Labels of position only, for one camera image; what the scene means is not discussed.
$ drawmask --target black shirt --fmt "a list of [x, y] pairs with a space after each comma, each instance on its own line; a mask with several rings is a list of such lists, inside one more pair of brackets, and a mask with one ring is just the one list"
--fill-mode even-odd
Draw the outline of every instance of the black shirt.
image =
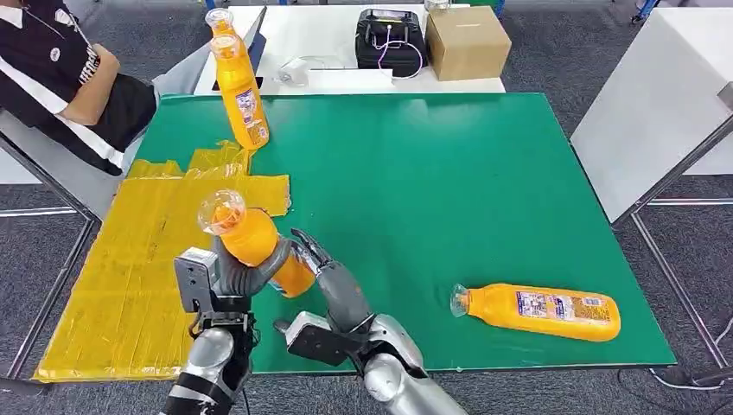
[[99, 67], [99, 57], [61, 0], [0, 6], [0, 106], [112, 175], [156, 110], [152, 86], [119, 74], [96, 125], [60, 115]]

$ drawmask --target white cable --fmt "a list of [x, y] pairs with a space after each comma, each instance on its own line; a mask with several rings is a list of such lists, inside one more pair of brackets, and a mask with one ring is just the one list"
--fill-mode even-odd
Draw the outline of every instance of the white cable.
[[376, 40], [374, 38], [372, 39], [372, 46], [374, 46], [375, 49], [377, 50], [384, 49], [384, 51], [382, 52], [382, 55], [379, 57], [379, 60], [377, 61], [377, 67], [379, 68], [380, 71], [384, 72], [384, 69], [382, 69], [382, 60], [385, 59], [385, 55], [387, 54], [387, 49], [389, 48], [390, 43], [405, 44], [409, 46], [410, 48], [415, 49], [415, 52], [417, 52], [417, 56], [420, 58], [420, 66], [417, 67], [417, 71], [415, 71], [415, 73], [413, 73], [410, 76], [392, 76], [392, 78], [395, 80], [408, 80], [409, 78], [416, 77], [417, 74], [420, 73], [420, 70], [423, 69], [423, 54], [420, 53], [420, 50], [417, 49], [415, 45], [413, 45], [412, 43], [409, 43], [408, 41], [390, 41], [389, 36], [391, 32], [392, 32], [392, 25], [388, 24], [387, 25], [387, 40], [385, 41], [385, 43], [382, 46], [377, 46]]
[[730, 321], [728, 322], [728, 325], [725, 326], [725, 330], [723, 330], [723, 333], [721, 333], [716, 339], [715, 339], [715, 345], [717, 344], [725, 337], [725, 335], [728, 334], [730, 331], [730, 327], [733, 326], [733, 317], [730, 318]]
[[658, 380], [662, 385], [671, 387], [673, 389], [686, 389], [690, 391], [716, 391], [717, 389], [720, 389], [720, 386], [723, 385], [723, 381], [720, 381], [720, 385], [718, 386], [688, 386], [688, 385], [674, 385], [672, 383], [667, 382], [666, 380], [663, 380], [659, 377], [659, 375], [654, 372], [654, 369], [649, 369], [649, 372], [652, 373], [654, 378]]

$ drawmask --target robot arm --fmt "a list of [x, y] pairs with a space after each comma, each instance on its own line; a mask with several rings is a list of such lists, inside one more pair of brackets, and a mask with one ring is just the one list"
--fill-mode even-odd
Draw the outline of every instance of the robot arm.
[[[161, 414], [229, 413], [251, 372], [250, 353], [258, 341], [251, 298], [282, 266], [290, 249], [290, 241], [282, 239], [263, 264], [249, 268], [217, 238], [218, 254], [189, 248], [175, 258], [183, 308], [196, 313], [189, 330], [195, 340]], [[196, 325], [198, 333], [193, 332]]]
[[375, 315], [346, 267], [303, 231], [296, 252], [315, 273], [326, 297], [328, 317], [302, 311], [276, 322], [292, 354], [340, 365], [350, 359], [373, 398], [393, 415], [466, 415], [425, 371], [423, 356], [393, 317]]

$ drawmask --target juice bottle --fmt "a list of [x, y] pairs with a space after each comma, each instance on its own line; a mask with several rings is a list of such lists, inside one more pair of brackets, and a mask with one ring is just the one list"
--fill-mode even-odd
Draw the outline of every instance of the juice bottle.
[[208, 11], [206, 17], [204, 17], [204, 20], [211, 27], [212, 35], [232, 35], [238, 40], [240, 54], [241, 51], [247, 50], [242, 38], [234, 31], [234, 14], [231, 11], [222, 8], [211, 9]]
[[267, 144], [270, 129], [250, 58], [238, 39], [233, 35], [217, 35], [211, 40], [216, 80], [234, 138], [245, 149], [256, 150]]
[[[198, 221], [204, 232], [219, 235], [239, 262], [252, 267], [270, 257], [281, 238], [272, 218], [262, 209], [247, 208], [242, 196], [233, 190], [220, 190], [202, 202]], [[315, 280], [291, 251], [270, 284], [283, 296], [293, 298], [307, 291]]]
[[456, 317], [469, 314], [497, 327], [591, 342], [611, 340], [621, 329], [611, 297], [582, 291], [510, 284], [468, 290], [457, 284], [450, 310]]

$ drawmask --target cardboard box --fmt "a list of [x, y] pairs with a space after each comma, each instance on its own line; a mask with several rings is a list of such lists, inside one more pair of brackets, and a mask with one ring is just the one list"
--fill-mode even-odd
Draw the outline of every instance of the cardboard box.
[[489, 6], [432, 10], [425, 40], [438, 80], [496, 78], [512, 46]]

